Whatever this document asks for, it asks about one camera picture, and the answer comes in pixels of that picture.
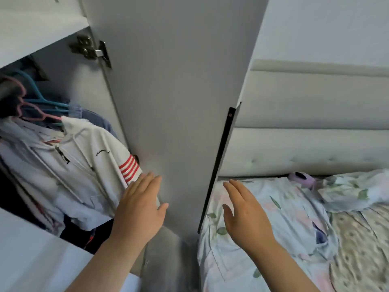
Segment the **hand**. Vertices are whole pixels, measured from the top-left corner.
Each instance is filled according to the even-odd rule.
[[[270,221],[253,194],[240,182],[223,182],[234,207],[223,205],[224,222],[232,240],[249,256],[257,249],[278,244]]]
[[[161,185],[161,176],[153,172],[140,174],[125,190],[116,210],[110,242],[139,252],[159,231],[165,219],[168,204],[157,208],[156,199]]]

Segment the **floral pillowcase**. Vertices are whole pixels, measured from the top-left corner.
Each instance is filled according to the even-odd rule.
[[[389,202],[389,169],[330,176],[315,187],[329,212],[362,210]]]

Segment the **floor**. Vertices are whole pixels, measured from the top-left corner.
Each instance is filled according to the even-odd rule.
[[[148,243],[141,292],[199,292],[197,247],[166,227]]]

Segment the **pink hanger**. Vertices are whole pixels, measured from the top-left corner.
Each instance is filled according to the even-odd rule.
[[[34,108],[35,110],[37,110],[42,115],[42,118],[37,119],[37,118],[22,117],[22,119],[24,119],[24,120],[43,121],[44,119],[46,119],[46,117],[48,117],[48,118],[51,118],[54,120],[62,121],[61,117],[53,116],[53,115],[47,114],[45,112],[42,112],[42,110],[39,107],[37,107],[35,104],[24,101],[23,97],[27,94],[27,91],[26,91],[26,88],[23,86],[23,84],[19,80],[15,79],[13,77],[10,77],[10,76],[6,76],[6,75],[2,75],[1,77],[15,82],[22,90],[22,94],[17,97],[17,98],[19,98],[20,103],[16,107],[16,110],[18,112],[18,115],[16,117],[18,117],[18,118],[22,117],[22,110],[20,108],[23,105],[28,105],[28,106]]]

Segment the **white hoodie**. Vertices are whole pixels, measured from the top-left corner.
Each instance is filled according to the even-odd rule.
[[[65,132],[11,117],[0,120],[0,156],[19,194],[58,236],[63,214],[85,231],[110,220],[127,184],[142,172],[105,129],[65,116],[62,123]]]

